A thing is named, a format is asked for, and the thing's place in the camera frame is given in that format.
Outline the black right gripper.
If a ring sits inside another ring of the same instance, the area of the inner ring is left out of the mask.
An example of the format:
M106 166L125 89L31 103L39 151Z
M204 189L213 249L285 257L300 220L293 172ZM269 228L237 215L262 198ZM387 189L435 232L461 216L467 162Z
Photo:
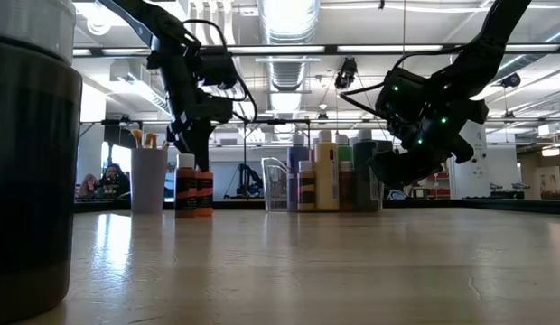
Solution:
M427 79L394 68L384 79L375 115L408 151L376 153L368 166L387 186L409 185L443 169L452 155L457 163L469 161L474 148L460 136L469 121L484 124L489 109L482 100L446 99L429 89Z

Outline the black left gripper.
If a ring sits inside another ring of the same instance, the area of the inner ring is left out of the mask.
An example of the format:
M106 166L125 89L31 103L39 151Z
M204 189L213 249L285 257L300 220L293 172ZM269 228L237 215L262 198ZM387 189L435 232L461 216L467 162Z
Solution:
M214 122L233 118L232 100L212 95L205 87L234 87L234 63L228 46L205 48L198 42L153 39L147 68L160 72L166 102L173 115L168 143L180 153L193 153L202 172L210 167L209 139ZM184 133L189 132L189 145Z

